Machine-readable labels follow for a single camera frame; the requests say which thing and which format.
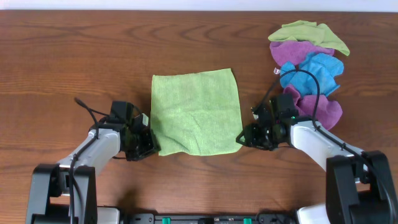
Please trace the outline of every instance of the wooden table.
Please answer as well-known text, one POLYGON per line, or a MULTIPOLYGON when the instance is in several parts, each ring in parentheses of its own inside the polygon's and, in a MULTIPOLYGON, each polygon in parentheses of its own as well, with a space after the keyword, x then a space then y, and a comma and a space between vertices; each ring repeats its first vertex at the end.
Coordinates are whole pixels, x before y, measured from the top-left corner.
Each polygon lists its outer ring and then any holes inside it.
MULTIPOLYGON (((54 163, 86 138, 89 114, 131 101, 150 114, 152 75, 232 68, 243 124, 275 80, 268 35, 296 20, 327 23, 349 47, 343 117, 331 131, 384 152, 398 178, 398 14, 317 12, 0 12, 0 223, 22 223, 38 163, 54 163)), ((99 205, 159 213, 257 213, 325 200, 325 173, 294 149, 242 148, 223 156, 174 154, 110 161, 99 205)), ((56 198, 68 203, 68 198, 56 198)))

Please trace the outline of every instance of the green cloth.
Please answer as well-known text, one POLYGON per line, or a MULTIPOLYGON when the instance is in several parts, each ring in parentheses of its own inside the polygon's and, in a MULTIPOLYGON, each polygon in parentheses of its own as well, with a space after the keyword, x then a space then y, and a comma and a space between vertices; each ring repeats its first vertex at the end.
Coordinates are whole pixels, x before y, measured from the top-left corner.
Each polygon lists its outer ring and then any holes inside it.
POLYGON ((316 22, 296 21, 291 24, 284 24, 268 39, 279 42, 308 40, 313 45, 336 49, 347 56, 349 55, 349 49, 344 42, 326 24, 317 25, 316 22))
POLYGON ((152 78, 150 126, 160 156, 210 156, 238 151, 242 131, 238 88, 231 69, 152 78))

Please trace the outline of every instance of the purple cloth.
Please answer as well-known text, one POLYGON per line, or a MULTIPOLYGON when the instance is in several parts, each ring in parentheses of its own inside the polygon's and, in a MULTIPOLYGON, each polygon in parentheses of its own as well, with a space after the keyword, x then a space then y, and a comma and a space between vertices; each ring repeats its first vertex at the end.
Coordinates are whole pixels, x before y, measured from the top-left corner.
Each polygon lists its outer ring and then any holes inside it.
MULTIPOLYGON (((316 95, 307 95, 300 99, 300 93, 294 88, 293 85, 288 85, 284 89, 284 93, 291 93, 293 95, 293 101, 300 116, 312 116, 313 107, 315 106, 315 101, 317 100, 316 95)), ((326 130, 330 130, 332 127, 334 127, 341 118, 342 114, 343 110, 337 101, 328 101, 325 95, 319 96, 318 108, 315 116, 326 130)))
POLYGON ((293 41, 287 40, 284 42, 271 42, 269 45, 271 54, 279 66, 282 66, 286 62, 292 62, 294 65, 298 65, 305 60, 308 53, 315 52, 316 54, 325 53, 333 56, 335 53, 334 49, 327 49, 313 45, 309 41, 293 41))

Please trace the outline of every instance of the green connector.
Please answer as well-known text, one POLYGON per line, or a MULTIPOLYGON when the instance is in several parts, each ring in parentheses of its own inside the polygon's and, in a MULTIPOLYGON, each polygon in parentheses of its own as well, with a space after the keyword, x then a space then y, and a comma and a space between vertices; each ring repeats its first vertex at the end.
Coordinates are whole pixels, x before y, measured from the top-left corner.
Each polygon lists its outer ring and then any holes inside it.
POLYGON ((162 219, 162 224, 171 224, 172 220, 171 218, 163 218, 162 219))
POLYGON ((251 218, 244 218, 243 224, 251 224, 251 218))

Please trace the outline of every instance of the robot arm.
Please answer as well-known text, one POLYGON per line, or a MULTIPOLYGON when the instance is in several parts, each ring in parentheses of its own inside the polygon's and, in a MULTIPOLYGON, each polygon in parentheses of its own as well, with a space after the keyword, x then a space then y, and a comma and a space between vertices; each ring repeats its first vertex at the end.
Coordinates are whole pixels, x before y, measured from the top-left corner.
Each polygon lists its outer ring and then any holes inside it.
MULTIPOLYGON (((317 125, 328 135, 335 138, 340 143, 344 143, 341 139, 328 132, 321 123, 317 121, 317 125)), ((315 131, 312 121, 301 121, 290 127, 290 144, 298 150, 303 151, 311 157, 323 170, 326 171, 326 159, 334 156, 353 157, 351 153, 343 150, 336 143, 324 137, 319 131, 315 131)), ((362 154, 363 150, 354 146, 350 148, 358 154, 362 154)))
POLYGON ((350 146, 319 122, 315 128, 312 119, 299 116, 290 94, 272 98, 271 112, 261 104, 253 115, 258 122, 244 128, 236 138, 238 143, 273 151, 286 142, 308 154, 326 171, 326 204, 300 209, 300 224, 388 223, 390 213, 396 213, 396 192, 383 153, 350 146), (369 184, 370 189, 358 192, 356 183, 369 184))
POLYGON ((97 207, 96 177, 112 157, 123 151, 128 161, 141 160, 159 151, 152 131, 147 128, 146 115, 132 117, 133 105, 122 101, 112 103, 110 115, 101 119, 98 127, 91 127, 88 137, 66 158, 56 164, 40 164, 32 175, 26 224, 69 223, 70 206, 50 203, 51 197, 69 196, 74 189, 74 222, 119 224, 116 208, 97 207), (73 155, 96 137, 79 156, 73 166, 73 155))

